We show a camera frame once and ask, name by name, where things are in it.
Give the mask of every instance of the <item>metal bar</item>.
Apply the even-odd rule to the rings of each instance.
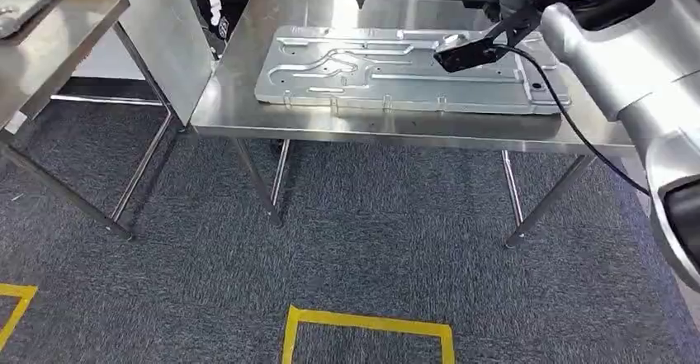
[[[554,184],[554,187],[545,195],[544,198],[537,204],[535,209],[527,216],[525,220],[515,229],[515,232],[506,240],[505,247],[514,248],[521,243],[525,238],[525,233],[530,230],[549,208],[571,187],[571,185],[579,179],[586,168],[595,160],[594,156],[581,155],[566,169],[564,174],[559,178],[559,181]]]
[[[523,223],[523,208],[520,206],[520,196],[518,195],[518,185],[515,183],[515,176],[511,168],[510,155],[508,151],[501,151],[504,162],[505,178],[508,180],[508,192],[510,192],[510,203],[513,205],[515,215],[515,226]]]
[[[131,240],[133,235],[127,232],[126,229],[119,226],[113,220],[110,220],[106,215],[98,210],[95,206],[91,205],[88,201],[83,199],[77,192],[70,189],[67,185],[62,183],[58,178],[52,176],[48,171],[43,169],[40,165],[36,164],[34,161],[29,159],[27,156],[23,155],[21,152],[14,149],[10,144],[0,139],[0,152],[7,156],[14,164],[19,168],[26,170],[40,181],[42,181],[51,191],[55,192],[57,195],[62,196],[66,200],[70,201],[82,210],[85,214],[91,216],[95,221],[101,223],[105,228],[111,232],[119,234],[122,238]]]
[[[170,121],[173,119],[173,113],[170,111],[169,108],[166,108],[166,110],[168,110],[168,114],[165,116],[165,120],[160,125],[160,128],[158,128],[158,132],[155,134],[153,140],[151,140],[151,144],[149,145],[148,149],[146,149],[146,153],[141,159],[139,166],[136,168],[136,172],[133,176],[131,176],[129,184],[126,186],[124,193],[121,194],[119,202],[116,204],[114,211],[112,211],[111,213],[111,218],[114,221],[119,220],[119,217],[121,217],[121,213],[124,212],[126,204],[129,203],[129,199],[134,193],[134,189],[136,189],[136,186],[139,185],[139,181],[144,176],[144,172],[149,166],[149,163],[151,162],[151,158],[153,157],[155,150],[158,148],[158,145],[160,144],[161,140],[163,139],[163,136],[165,135],[165,132],[168,130]]]
[[[275,181],[272,183],[272,204],[277,206],[277,198],[280,193],[280,186],[282,185],[282,177],[284,176],[284,167],[286,163],[286,156],[289,152],[290,140],[285,139],[282,143],[282,152],[280,154],[280,160],[277,162],[277,171],[275,172]]]
[[[143,177],[144,171],[149,166],[151,158],[153,157],[155,150],[158,147],[158,144],[160,144],[160,141],[163,138],[163,135],[165,134],[166,129],[168,128],[168,124],[170,123],[170,120],[173,118],[173,109],[170,107],[170,104],[168,103],[168,99],[166,98],[165,93],[163,93],[163,89],[161,89],[160,86],[158,85],[158,82],[156,82],[148,65],[146,65],[146,62],[141,57],[141,54],[139,53],[139,51],[136,49],[136,45],[134,45],[134,42],[132,42],[131,38],[126,34],[126,31],[124,30],[124,27],[121,25],[120,22],[117,22],[114,25],[114,31],[116,33],[116,36],[119,37],[119,40],[121,41],[123,46],[126,48],[126,51],[129,53],[129,56],[131,56],[131,59],[134,60],[134,63],[136,63],[136,66],[139,68],[139,71],[144,75],[146,82],[149,84],[151,89],[154,91],[155,96],[158,98],[160,103],[163,104],[165,109],[168,111],[168,115],[165,117],[165,121],[163,121],[163,124],[160,126],[160,128],[158,129],[158,132],[156,133],[155,137],[151,141],[151,144],[149,145],[148,149],[146,150],[146,154],[141,159],[141,163],[139,163],[139,166],[137,167],[136,172],[134,173],[134,175],[131,177],[131,179],[129,181],[129,185],[126,186],[124,193],[121,195],[119,202],[116,204],[116,207],[111,214],[111,218],[113,220],[118,220],[119,217],[121,216],[121,213],[124,212],[124,209],[126,208],[126,204],[129,202],[129,199],[131,198],[131,194],[134,193],[134,189],[139,184],[140,179]]]
[[[102,96],[69,96],[65,94],[54,94],[51,100],[61,100],[65,102],[94,102],[98,104],[124,104],[127,106],[163,106],[158,100],[145,100],[143,98],[127,97],[102,97]]]
[[[236,145],[236,149],[239,152],[239,157],[241,161],[243,161],[245,167],[250,173],[250,178],[253,182],[253,186],[255,187],[255,190],[258,191],[258,196],[260,196],[260,200],[262,201],[262,205],[265,207],[267,215],[270,216],[270,221],[275,226],[281,226],[282,221],[280,219],[280,215],[277,213],[277,208],[270,199],[270,192],[267,191],[267,187],[265,182],[263,181],[263,178],[260,177],[258,169],[255,167],[255,165],[253,164],[253,160],[251,160],[250,158],[248,146],[241,139],[234,139],[234,144]]]

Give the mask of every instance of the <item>table leg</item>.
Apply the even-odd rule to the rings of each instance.
[[[241,161],[244,163],[245,167],[250,173],[250,179],[253,182],[255,190],[258,192],[258,196],[260,196],[260,200],[262,201],[262,205],[265,207],[267,215],[269,215],[270,217],[270,221],[275,226],[281,226],[282,221],[279,213],[277,212],[277,207],[275,206],[275,202],[277,201],[277,191],[273,192],[272,196],[270,195],[270,192],[267,190],[267,184],[263,181],[263,178],[260,177],[260,172],[258,171],[258,168],[255,167],[255,164],[253,164],[253,160],[250,158],[250,152],[248,151],[248,146],[245,144],[245,142],[242,139],[234,139],[234,144],[236,146],[236,150],[238,150]],[[283,168],[285,161],[283,159],[286,159],[286,153],[288,149],[289,140],[285,140],[284,146],[282,147],[282,155],[280,157],[280,162],[277,165],[277,173],[275,176],[275,182],[277,182],[278,178],[280,181],[277,182],[277,190],[279,190],[279,186],[281,185],[280,167],[282,167],[282,171],[284,172]]]
[[[76,205],[85,214],[91,216],[97,222],[103,224],[109,231],[119,234],[122,238],[131,240],[133,238],[130,232],[119,226],[116,222],[108,218],[95,206],[83,199],[76,191],[70,189],[63,184],[59,179],[52,176],[49,172],[43,169],[40,165],[29,159],[27,156],[14,149],[10,144],[0,139],[0,153],[10,159],[19,168],[26,170],[33,176],[42,181],[51,191],[64,199]]]
[[[173,109],[170,107],[170,103],[168,102],[165,93],[163,93],[163,89],[161,89],[158,85],[158,82],[156,82],[153,74],[150,72],[148,65],[146,65],[146,62],[141,57],[139,51],[136,49],[134,42],[132,42],[131,38],[126,34],[126,31],[124,30],[124,27],[121,25],[121,23],[117,22],[114,25],[114,31],[116,33],[116,36],[119,37],[119,40],[121,41],[123,46],[126,48],[126,51],[129,53],[129,56],[131,56],[131,59],[133,59],[136,63],[136,66],[139,68],[139,71],[144,75],[144,78],[151,87],[151,90],[154,91],[155,96],[158,98],[160,103],[163,104],[163,107],[165,107],[166,111],[168,112],[168,114],[165,116],[165,120],[158,128],[158,132],[151,140],[151,144],[149,145],[148,149],[146,149],[146,153],[141,159],[139,166],[136,168],[136,172],[129,180],[129,184],[126,186],[124,193],[122,193],[119,202],[116,204],[116,207],[111,214],[111,218],[114,221],[117,221],[121,217],[121,214],[124,212],[126,204],[129,202],[131,194],[134,193],[134,189],[143,177],[146,168],[149,166],[149,163],[155,153],[155,150],[158,148],[158,145],[162,141],[163,136],[165,135],[165,132],[168,129],[168,125],[170,125],[170,121],[173,120],[174,112]]]
[[[523,209],[520,206],[520,196],[518,195],[518,185],[515,183],[515,176],[513,175],[513,169],[510,164],[510,155],[508,151],[501,151],[501,157],[503,158],[505,177],[508,181],[508,192],[510,193],[510,202],[513,206],[513,213],[515,214],[515,226],[520,226],[523,223]]]
[[[533,227],[547,210],[559,200],[571,185],[579,179],[586,168],[595,160],[594,156],[581,155],[566,169],[564,175],[556,182],[554,187],[545,195],[545,197],[537,204],[535,209],[518,225],[515,232],[510,235],[506,241],[505,247],[514,248],[525,238],[525,233]]]

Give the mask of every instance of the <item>steel table frame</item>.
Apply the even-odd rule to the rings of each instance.
[[[490,149],[502,153],[516,229],[507,247],[526,232],[594,161],[578,136],[559,116],[497,116],[456,112],[360,110],[336,106],[262,104],[253,91],[267,49],[279,26],[472,30],[475,13],[459,2],[434,0],[250,0],[224,55],[192,115],[202,135],[223,135],[235,142],[270,221],[281,224],[277,198],[290,140],[360,141],[385,144]],[[572,73],[562,71],[570,90],[570,114],[579,128],[609,157],[636,156],[626,131],[605,120]],[[272,189],[253,164],[245,138],[283,139]],[[527,217],[523,217],[509,151],[577,154],[560,181]]]
[[[91,218],[102,224],[106,230],[119,234],[124,239],[131,240],[134,238],[133,233],[119,225],[118,221],[121,215],[123,214],[126,205],[129,203],[129,200],[132,194],[134,193],[135,188],[137,187],[141,178],[143,177],[146,168],[149,166],[149,163],[153,158],[155,150],[158,148],[158,145],[163,140],[163,136],[171,121],[173,120],[174,112],[168,102],[168,99],[164,95],[163,90],[155,81],[153,74],[150,72],[148,66],[141,58],[139,51],[136,49],[130,37],[126,34],[124,27],[122,27],[122,25],[118,22],[120,15],[128,8],[128,6],[128,0],[118,0],[118,2],[115,3],[114,7],[104,15],[103,20],[100,21],[96,27],[94,27],[88,32],[89,35],[86,35],[84,38],[82,38],[82,40],[79,41],[79,43],[75,44],[74,49],[71,52],[72,54],[69,58],[59,63],[57,71],[42,77],[46,78],[46,81],[41,83],[40,90],[34,93],[34,96],[32,96],[29,99],[30,101],[34,101],[34,104],[31,105],[31,107],[33,107],[34,109],[33,116],[36,116],[50,99],[50,97],[46,99],[44,99],[44,97],[46,97],[47,94],[58,91],[61,88],[61,86],[68,80],[70,73],[73,72],[78,66],[80,60],[82,60],[83,57],[89,54],[92,47],[102,38],[102,36],[110,27],[114,28],[121,43],[123,44],[123,46],[125,46],[130,57],[134,60],[139,70],[144,75],[148,85],[154,91],[154,94],[158,98],[159,104],[165,108],[167,113],[165,119],[158,128],[156,135],[152,138],[149,147],[146,149],[143,158],[140,160],[138,167],[136,168],[134,174],[127,183],[125,190],[121,194],[121,197],[111,214],[109,216],[103,214],[98,208],[96,208],[83,197],[81,197],[80,194],[78,194],[75,190],[67,186],[65,183],[61,182],[56,176],[52,175],[47,170],[42,168],[39,164],[34,162],[29,156],[24,154],[22,151],[15,148],[11,144],[12,136],[5,130],[0,134],[0,154],[8,158],[19,168],[26,170],[38,180],[43,182],[56,195],[61,196],[65,200],[70,201],[71,203],[76,205],[86,215],[90,216]],[[49,10],[47,12],[44,12],[43,15],[48,16],[52,12],[53,11]],[[45,16],[37,17],[37,19],[43,19],[44,17]],[[42,23],[49,24],[41,20],[38,23],[36,23],[36,25],[40,26]],[[129,102],[129,104],[139,105],[138,102]]]

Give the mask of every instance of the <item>table top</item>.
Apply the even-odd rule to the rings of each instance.
[[[270,105],[254,88],[279,26],[483,30],[481,12],[437,0],[250,0],[191,119],[203,135],[238,138],[383,141],[470,149],[588,154],[561,116],[381,111]],[[619,123],[610,123],[576,77],[561,66],[570,114],[611,156],[636,156]]]
[[[17,111],[40,111],[128,6],[128,0],[55,0],[0,40],[0,126]]]

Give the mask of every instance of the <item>metal sheet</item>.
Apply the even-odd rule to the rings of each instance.
[[[433,51],[452,35],[480,38],[483,33],[283,26],[270,45],[255,96],[288,106],[520,115],[559,112],[539,73],[515,54],[494,64],[446,73],[434,61]],[[556,59],[542,37],[533,33],[520,47],[540,61],[568,106]]]
[[[0,38],[16,32],[53,0],[0,0]]]
[[[158,85],[187,124],[213,56],[190,0],[129,0],[119,19]]]
[[[394,144],[590,154],[559,116],[413,112],[265,104],[254,95],[267,49],[280,26],[483,30],[460,2],[429,0],[250,0],[219,67],[192,115],[206,135],[243,138],[381,141]],[[619,123],[610,123],[568,69],[561,77],[569,113],[609,156],[636,156]]]

